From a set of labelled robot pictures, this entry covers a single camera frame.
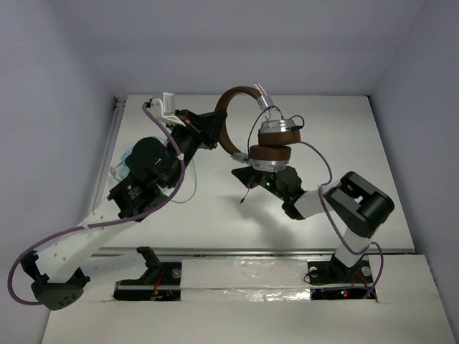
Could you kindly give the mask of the aluminium rail front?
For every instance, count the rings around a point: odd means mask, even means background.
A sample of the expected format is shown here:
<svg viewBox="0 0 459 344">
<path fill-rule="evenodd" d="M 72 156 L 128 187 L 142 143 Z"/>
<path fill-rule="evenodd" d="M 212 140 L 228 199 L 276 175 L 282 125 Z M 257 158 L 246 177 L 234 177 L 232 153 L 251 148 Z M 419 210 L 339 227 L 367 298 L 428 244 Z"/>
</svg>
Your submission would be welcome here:
<svg viewBox="0 0 459 344">
<path fill-rule="evenodd" d="M 103 247 L 92 257 L 117 257 L 135 252 L 134 248 Z M 197 249 L 197 248 L 153 248 L 161 256 L 302 256 L 330 255 L 335 249 Z M 382 249 L 384 254 L 416 254 L 414 249 Z"/>
</svg>

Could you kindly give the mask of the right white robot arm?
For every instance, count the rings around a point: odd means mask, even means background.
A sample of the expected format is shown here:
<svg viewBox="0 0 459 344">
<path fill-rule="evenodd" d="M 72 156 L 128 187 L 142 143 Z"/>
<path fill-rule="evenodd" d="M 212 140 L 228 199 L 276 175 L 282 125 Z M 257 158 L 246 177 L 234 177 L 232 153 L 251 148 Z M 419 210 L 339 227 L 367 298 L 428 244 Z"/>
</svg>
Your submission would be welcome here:
<svg viewBox="0 0 459 344">
<path fill-rule="evenodd" d="M 370 239 L 395 208 L 388 195 L 353 171 L 314 191 L 302 188 L 302 180 L 291 166 L 279 172 L 236 168 L 232 175 L 248 189 L 260 186 L 276 196 L 291 219 L 303 220 L 320 213 L 332 219 L 334 211 L 346 225 L 344 234 L 337 233 L 341 243 L 331 264 L 333 277 L 341 282 L 356 274 L 356 264 L 367 250 Z"/>
</svg>

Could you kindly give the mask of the blue headphones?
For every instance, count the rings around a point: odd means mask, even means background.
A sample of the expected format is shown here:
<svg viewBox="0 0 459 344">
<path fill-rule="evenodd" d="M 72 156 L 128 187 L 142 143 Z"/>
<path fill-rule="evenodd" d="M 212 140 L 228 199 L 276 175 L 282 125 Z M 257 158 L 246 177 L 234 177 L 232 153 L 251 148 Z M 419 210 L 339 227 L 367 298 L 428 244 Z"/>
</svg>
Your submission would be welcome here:
<svg viewBox="0 0 459 344">
<path fill-rule="evenodd" d="M 126 159 L 129 157 L 131 152 L 132 149 L 127 150 L 120 157 L 120 162 L 115 166 L 111 166 L 109 169 L 111 176 L 118 182 L 122 181 L 130 173 L 130 168 L 126 164 Z"/>
</svg>

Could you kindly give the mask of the aluminium rail left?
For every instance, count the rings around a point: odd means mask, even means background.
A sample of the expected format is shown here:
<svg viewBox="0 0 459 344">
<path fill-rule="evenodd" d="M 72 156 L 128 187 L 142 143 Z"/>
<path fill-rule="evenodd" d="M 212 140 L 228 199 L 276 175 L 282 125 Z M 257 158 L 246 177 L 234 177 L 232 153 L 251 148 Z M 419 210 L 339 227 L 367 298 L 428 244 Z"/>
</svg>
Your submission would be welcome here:
<svg viewBox="0 0 459 344">
<path fill-rule="evenodd" d="M 110 162 L 113 156 L 113 150 L 115 147 L 116 138 L 118 136 L 121 118 L 123 117 L 123 110 L 126 106 L 126 100 L 126 95 L 114 97 L 113 115 L 111 118 L 110 127 L 108 129 L 108 136 L 105 140 L 102 160 L 100 162 L 98 174 L 95 179 L 95 186 L 90 197 L 89 206 L 87 208 L 88 214 L 91 214 L 100 203 L 105 187 L 105 182 L 108 177 L 108 169 L 110 168 Z"/>
</svg>

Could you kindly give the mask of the brown silver headphones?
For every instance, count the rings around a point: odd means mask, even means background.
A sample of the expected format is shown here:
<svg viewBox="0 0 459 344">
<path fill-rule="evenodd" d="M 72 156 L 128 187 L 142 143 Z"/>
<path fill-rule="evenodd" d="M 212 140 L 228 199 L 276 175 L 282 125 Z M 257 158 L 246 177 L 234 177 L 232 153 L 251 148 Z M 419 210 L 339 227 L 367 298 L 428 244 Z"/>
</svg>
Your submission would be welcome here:
<svg viewBox="0 0 459 344">
<path fill-rule="evenodd" d="M 252 87 L 236 86 L 228 89 L 218 99 L 214 110 L 227 111 L 232 99 L 239 94 L 255 99 L 261 110 L 260 117 L 265 118 L 257 131 L 257 144 L 248 145 L 247 152 L 242 152 L 232 142 L 226 127 L 222 129 L 219 144 L 233 160 L 252 166 L 255 170 L 272 173 L 283 171 L 290 162 L 291 146 L 301 141 L 304 124 L 298 125 L 293 117 L 286 118 L 284 115 L 273 119 L 271 111 L 280 112 L 280 108 L 258 82 Z"/>
</svg>

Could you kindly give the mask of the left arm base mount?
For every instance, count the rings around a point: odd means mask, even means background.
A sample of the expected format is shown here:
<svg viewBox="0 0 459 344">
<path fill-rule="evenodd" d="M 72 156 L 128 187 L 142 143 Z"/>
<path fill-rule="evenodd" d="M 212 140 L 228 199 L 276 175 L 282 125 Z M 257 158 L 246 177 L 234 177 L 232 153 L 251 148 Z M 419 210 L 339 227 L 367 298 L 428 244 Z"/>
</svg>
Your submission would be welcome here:
<svg viewBox="0 0 459 344">
<path fill-rule="evenodd" d="M 146 270 L 138 279 L 117 281 L 113 298 L 117 301 L 180 301 L 182 262 L 161 262 L 150 247 L 136 249 Z"/>
</svg>

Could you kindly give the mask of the aluminium rail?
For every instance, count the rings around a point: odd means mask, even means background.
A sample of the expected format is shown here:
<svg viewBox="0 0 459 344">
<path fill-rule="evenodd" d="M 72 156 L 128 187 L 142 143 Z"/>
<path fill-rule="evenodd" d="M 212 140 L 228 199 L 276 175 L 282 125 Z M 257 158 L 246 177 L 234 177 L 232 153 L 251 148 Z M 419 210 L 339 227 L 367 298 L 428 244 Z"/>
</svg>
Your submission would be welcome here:
<svg viewBox="0 0 459 344">
<path fill-rule="evenodd" d="M 108 169 L 110 168 L 110 162 L 113 156 L 113 150 L 115 147 L 116 138 L 118 136 L 121 118 L 123 117 L 123 110 L 126 106 L 126 100 L 126 95 L 114 97 L 113 115 L 111 118 L 110 127 L 108 129 L 108 136 L 105 140 L 102 160 L 100 162 L 98 174 L 95 179 L 95 186 L 90 197 L 89 206 L 87 208 L 88 214 L 91 214 L 100 203 L 105 187 L 105 182 L 108 177 Z"/>
<path fill-rule="evenodd" d="M 134 248 L 103 247 L 92 257 L 117 257 L 135 252 Z M 197 249 L 197 248 L 153 248 L 161 256 L 302 256 L 330 255 L 335 249 Z M 414 249 L 382 249 L 384 254 L 416 254 Z"/>
</svg>

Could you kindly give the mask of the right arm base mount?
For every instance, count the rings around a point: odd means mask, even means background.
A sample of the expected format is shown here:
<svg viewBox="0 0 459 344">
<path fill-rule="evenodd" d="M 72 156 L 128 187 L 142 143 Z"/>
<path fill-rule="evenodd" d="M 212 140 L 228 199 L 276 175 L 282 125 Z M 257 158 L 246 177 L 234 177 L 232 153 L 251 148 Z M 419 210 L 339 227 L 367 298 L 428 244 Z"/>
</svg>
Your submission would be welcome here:
<svg viewBox="0 0 459 344">
<path fill-rule="evenodd" d="M 303 281 L 312 287 L 312 300 L 376 300 L 374 278 L 365 256 L 348 268 L 335 256 L 308 263 Z"/>
</svg>

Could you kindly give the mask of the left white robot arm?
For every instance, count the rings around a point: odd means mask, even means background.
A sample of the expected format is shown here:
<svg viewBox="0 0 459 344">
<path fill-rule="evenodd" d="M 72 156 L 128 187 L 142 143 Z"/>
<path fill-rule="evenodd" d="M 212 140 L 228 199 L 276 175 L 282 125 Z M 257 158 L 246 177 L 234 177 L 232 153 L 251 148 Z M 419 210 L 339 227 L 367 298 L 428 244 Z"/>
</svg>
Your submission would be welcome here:
<svg viewBox="0 0 459 344">
<path fill-rule="evenodd" d="M 171 202 L 190 160 L 200 148 L 217 147 L 227 119 L 224 110 L 201 115 L 178 110 L 178 123 L 167 128 L 146 105 L 142 109 L 164 139 L 148 136 L 134 144 L 123 162 L 128 172 L 106 200 L 76 227 L 32 245 L 11 268 L 9 280 L 17 267 L 32 278 L 32 305 L 61 310 L 81 297 L 90 282 L 82 264 L 112 238 Z"/>
</svg>

